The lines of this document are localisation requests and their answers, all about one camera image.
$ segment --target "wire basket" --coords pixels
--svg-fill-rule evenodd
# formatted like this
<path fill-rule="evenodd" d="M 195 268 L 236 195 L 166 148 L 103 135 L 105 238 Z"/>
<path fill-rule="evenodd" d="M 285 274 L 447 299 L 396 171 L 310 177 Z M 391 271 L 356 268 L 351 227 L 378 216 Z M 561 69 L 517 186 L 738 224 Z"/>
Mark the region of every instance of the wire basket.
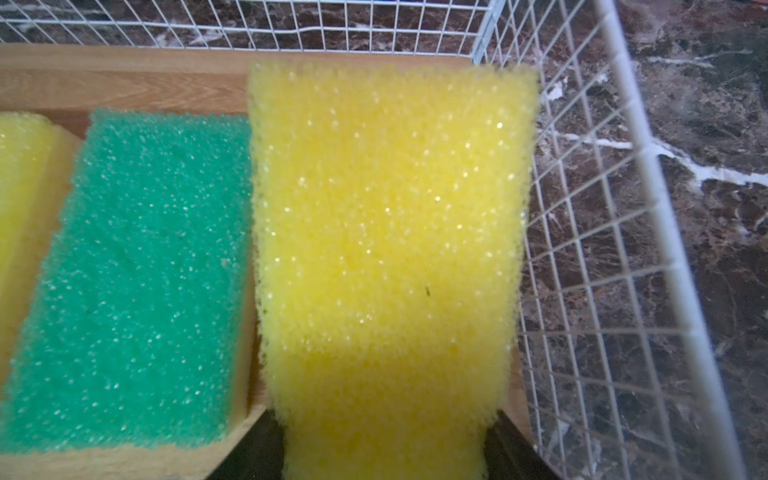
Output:
<path fill-rule="evenodd" d="M 0 0 L 0 41 L 536 65 L 535 448 L 563 478 L 746 478 L 613 0 Z"/>

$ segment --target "wooden board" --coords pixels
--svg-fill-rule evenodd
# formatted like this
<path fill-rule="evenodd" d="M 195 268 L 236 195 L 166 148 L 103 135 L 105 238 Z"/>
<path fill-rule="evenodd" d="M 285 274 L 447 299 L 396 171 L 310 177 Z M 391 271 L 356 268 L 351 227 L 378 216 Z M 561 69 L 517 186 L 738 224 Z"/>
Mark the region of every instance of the wooden board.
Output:
<path fill-rule="evenodd" d="M 281 54 L 72 45 L 0 45 L 0 110 L 46 115 L 84 137 L 94 108 L 246 112 L 246 76 L 262 60 L 466 66 L 459 57 Z"/>
<path fill-rule="evenodd" d="M 411 55 L 283 54 L 69 45 L 0 45 L 0 111 L 33 111 L 84 137 L 95 108 L 194 114 L 245 114 L 246 77 L 261 60 L 354 62 L 407 68 L 458 68 L 465 58 Z M 504 411 L 531 439 L 520 360 L 514 356 Z M 266 408 L 252 375 L 250 415 L 223 442 L 203 449 L 127 447 L 29 456 L 0 455 L 6 478 L 203 478 Z"/>

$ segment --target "yellow scouring side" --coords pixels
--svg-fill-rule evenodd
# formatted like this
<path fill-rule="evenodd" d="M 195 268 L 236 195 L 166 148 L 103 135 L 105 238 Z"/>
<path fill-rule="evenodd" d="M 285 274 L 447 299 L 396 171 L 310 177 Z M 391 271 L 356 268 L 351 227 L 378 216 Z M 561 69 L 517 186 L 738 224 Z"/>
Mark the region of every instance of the yellow scouring side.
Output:
<path fill-rule="evenodd" d="M 484 475 L 515 338 L 535 79 L 253 70 L 261 358 L 289 480 Z"/>
<path fill-rule="evenodd" d="M 0 398 L 80 144 L 40 115 L 0 113 Z"/>

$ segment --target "foam texture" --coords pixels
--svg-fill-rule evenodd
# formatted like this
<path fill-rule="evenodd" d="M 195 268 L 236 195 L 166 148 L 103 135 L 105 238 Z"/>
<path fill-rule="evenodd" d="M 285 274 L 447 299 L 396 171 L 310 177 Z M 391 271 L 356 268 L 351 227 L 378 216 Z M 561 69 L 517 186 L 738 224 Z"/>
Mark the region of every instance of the foam texture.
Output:
<path fill-rule="evenodd" d="M 0 113 L 0 389 L 80 143 L 41 115 Z"/>
<path fill-rule="evenodd" d="M 261 356 L 289 480 L 485 474 L 515 338 L 535 77 L 252 72 Z"/>
<path fill-rule="evenodd" d="M 4 447 L 219 439 L 248 272 L 247 120 L 91 119 L 12 361 Z"/>

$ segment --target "green scouring pad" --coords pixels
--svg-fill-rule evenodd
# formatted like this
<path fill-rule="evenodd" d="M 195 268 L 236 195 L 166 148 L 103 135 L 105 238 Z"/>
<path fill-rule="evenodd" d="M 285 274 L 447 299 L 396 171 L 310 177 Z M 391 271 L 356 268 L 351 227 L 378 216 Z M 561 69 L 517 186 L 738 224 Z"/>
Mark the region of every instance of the green scouring pad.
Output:
<path fill-rule="evenodd" d="M 12 360 L 0 447 L 205 445 L 246 411 L 250 126 L 91 119 Z"/>

